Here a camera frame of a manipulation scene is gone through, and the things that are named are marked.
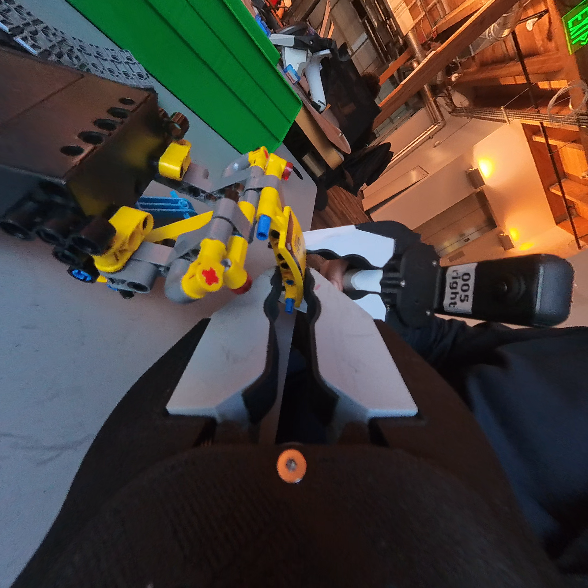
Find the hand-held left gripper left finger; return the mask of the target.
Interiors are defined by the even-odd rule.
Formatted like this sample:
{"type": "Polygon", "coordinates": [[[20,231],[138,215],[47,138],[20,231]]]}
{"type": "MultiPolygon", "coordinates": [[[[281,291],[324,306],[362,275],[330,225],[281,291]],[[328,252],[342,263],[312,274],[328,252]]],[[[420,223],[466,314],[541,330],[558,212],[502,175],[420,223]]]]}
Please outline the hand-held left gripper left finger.
{"type": "Polygon", "coordinates": [[[257,277],[210,318],[166,405],[172,416],[260,423],[277,398],[277,270],[257,277]]]}

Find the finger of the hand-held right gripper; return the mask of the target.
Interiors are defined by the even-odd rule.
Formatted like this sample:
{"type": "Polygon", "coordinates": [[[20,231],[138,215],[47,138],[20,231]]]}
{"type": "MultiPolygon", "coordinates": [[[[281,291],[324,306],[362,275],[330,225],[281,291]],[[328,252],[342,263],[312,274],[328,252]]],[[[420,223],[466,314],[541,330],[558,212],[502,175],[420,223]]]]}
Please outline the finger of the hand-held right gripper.
{"type": "Polygon", "coordinates": [[[353,268],[383,268],[396,252],[396,241],[357,226],[306,231],[306,252],[328,261],[342,260],[353,268]]]}
{"type": "Polygon", "coordinates": [[[348,269],[343,275],[343,293],[373,319],[385,321],[387,306],[383,299],[382,269],[348,269]]]}

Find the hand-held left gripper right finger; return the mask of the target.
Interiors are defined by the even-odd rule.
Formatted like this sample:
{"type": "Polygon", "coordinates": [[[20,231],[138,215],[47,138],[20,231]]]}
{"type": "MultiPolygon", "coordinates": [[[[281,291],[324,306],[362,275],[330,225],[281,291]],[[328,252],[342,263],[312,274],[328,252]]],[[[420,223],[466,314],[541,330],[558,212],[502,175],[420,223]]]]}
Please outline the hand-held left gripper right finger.
{"type": "Polygon", "coordinates": [[[416,416],[415,401],[371,315],[316,270],[306,273],[305,301],[327,422],[416,416]]]}

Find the yellow toy brick assembly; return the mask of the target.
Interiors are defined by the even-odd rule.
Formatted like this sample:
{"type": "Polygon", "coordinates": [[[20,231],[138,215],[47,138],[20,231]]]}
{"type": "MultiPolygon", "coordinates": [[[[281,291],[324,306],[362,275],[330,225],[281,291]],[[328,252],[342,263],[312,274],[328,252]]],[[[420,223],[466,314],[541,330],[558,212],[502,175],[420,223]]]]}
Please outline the yellow toy brick assembly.
{"type": "Polygon", "coordinates": [[[306,245],[303,231],[290,206],[278,210],[271,220],[269,241],[281,273],[285,312],[292,314],[303,301],[306,245]]]}

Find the black toy battery box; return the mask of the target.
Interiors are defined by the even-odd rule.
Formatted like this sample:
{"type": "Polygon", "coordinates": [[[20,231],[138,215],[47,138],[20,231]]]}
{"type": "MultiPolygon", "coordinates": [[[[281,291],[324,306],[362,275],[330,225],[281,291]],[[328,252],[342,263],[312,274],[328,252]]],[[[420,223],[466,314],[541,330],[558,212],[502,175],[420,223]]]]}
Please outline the black toy battery box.
{"type": "Polygon", "coordinates": [[[39,238],[79,281],[189,122],[154,91],[1,48],[1,231],[39,238]]]}

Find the person's right forearm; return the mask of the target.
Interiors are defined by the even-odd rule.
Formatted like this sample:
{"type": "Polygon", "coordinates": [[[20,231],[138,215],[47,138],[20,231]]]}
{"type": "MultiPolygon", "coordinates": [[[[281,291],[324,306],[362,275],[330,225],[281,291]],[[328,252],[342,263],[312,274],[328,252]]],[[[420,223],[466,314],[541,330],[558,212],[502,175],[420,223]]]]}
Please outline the person's right forearm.
{"type": "Polygon", "coordinates": [[[515,334],[503,325],[468,326],[458,319],[435,318],[423,327],[408,327],[394,319],[388,325],[453,386],[461,386],[475,367],[491,365],[497,348],[515,334]]]}

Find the person's right hand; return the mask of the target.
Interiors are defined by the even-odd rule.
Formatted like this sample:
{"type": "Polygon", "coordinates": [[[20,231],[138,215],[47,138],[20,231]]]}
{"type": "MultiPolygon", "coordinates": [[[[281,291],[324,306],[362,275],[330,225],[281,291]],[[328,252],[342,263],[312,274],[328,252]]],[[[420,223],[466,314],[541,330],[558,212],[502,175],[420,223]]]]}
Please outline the person's right hand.
{"type": "Polygon", "coordinates": [[[320,266],[320,274],[339,291],[343,291],[348,262],[344,259],[326,260],[320,266]]]}

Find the wooden table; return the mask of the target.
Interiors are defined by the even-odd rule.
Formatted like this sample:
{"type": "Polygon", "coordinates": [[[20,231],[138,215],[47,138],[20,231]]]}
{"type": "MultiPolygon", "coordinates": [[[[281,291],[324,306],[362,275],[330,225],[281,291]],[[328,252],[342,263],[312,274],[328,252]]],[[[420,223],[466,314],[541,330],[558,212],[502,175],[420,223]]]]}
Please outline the wooden table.
{"type": "Polygon", "coordinates": [[[350,154],[349,141],[330,111],[319,113],[304,89],[294,84],[285,74],[281,62],[276,68],[300,101],[299,112],[282,141],[284,147],[300,163],[307,152],[311,152],[325,169],[334,171],[342,165],[345,156],[350,154]]]}

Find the wooden staircase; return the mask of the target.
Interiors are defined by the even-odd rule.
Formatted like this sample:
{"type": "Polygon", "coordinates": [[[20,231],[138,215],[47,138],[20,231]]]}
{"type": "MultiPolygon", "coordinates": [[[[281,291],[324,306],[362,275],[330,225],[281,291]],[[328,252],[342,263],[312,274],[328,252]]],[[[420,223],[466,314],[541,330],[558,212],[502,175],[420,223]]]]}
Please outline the wooden staircase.
{"type": "Polygon", "coordinates": [[[587,250],[587,134],[549,122],[522,128],[555,226],[572,251],[587,250]]]}

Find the dark cloth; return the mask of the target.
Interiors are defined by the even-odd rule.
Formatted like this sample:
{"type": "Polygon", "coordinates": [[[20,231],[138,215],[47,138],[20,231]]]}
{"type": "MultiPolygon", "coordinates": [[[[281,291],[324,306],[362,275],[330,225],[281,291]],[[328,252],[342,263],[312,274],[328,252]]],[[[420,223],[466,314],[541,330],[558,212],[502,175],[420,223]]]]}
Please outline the dark cloth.
{"type": "Polygon", "coordinates": [[[358,70],[343,43],[321,61],[320,73],[326,100],[351,151],[364,148],[371,141],[372,126],[380,113],[376,102],[379,78],[358,70]]]}

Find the white and black device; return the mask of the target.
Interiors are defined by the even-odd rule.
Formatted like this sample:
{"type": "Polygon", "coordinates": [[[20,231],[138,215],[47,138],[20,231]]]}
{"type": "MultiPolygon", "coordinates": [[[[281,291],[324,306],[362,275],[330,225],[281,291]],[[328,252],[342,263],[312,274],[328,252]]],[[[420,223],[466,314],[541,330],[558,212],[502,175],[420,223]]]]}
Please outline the white and black device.
{"type": "Polygon", "coordinates": [[[311,105],[318,113],[327,107],[320,71],[323,59],[332,57],[336,43],[317,33],[272,33],[269,40],[281,54],[283,72],[293,84],[305,77],[309,87],[311,105]]]}

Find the metal pipe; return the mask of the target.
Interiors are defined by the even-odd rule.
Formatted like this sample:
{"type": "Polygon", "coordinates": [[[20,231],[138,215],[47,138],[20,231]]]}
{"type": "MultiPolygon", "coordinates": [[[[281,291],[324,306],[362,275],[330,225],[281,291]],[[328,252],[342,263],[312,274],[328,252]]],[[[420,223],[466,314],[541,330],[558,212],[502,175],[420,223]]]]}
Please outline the metal pipe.
{"type": "MultiPolygon", "coordinates": [[[[411,64],[413,72],[415,72],[417,66],[420,65],[422,61],[424,61],[426,54],[413,28],[409,30],[408,33],[405,35],[405,42],[407,44],[407,48],[410,49],[412,53],[413,59],[411,64]]],[[[435,127],[433,133],[431,134],[432,137],[440,129],[443,129],[445,127],[445,116],[442,113],[442,110],[439,107],[429,84],[425,84],[423,86],[423,89],[420,91],[420,94],[422,95],[425,107],[428,110],[433,126],[435,127]]]]}

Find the green plastic bin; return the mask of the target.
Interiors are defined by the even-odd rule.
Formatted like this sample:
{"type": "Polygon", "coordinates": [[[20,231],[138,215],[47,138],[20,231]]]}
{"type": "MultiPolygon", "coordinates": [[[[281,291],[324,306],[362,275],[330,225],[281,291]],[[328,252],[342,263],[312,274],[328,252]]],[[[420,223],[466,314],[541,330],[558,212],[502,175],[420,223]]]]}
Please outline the green plastic bin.
{"type": "Polygon", "coordinates": [[[237,151],[273,152],[300,101],[224,1],[69,1],[237,151]]]}
{"type": "Polygon", "coordinates": [[[263,22],[259,17],[257,1],[224,1],[228,9],[245,32],[251,37],[268,61],[276,66],[280,56],[276,47],[269,40],[263,22]]]}

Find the green exit sign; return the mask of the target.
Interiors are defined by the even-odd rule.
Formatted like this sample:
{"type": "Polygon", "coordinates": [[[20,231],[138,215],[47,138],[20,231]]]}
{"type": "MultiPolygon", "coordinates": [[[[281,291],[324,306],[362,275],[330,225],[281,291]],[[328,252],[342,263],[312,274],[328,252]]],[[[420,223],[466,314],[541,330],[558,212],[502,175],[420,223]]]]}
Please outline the green exit sign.
{"type": "Polygon", "coordinates": [[[569,55],[587,46],[587,1],[581,1],[562,17],[569,55]]]}

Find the grey toy track strip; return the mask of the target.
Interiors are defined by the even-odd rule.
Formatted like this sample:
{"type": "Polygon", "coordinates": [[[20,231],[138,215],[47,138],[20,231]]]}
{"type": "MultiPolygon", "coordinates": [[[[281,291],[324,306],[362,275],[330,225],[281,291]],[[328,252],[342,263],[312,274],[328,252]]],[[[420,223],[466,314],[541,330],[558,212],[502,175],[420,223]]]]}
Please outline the grey toy track strip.
{"type": "Polygon", "coordinates": [[[1,45],[129,86],[152,89],[131,52],[87,42],[48,25],[16,1],[1,1],[1,45]]]}

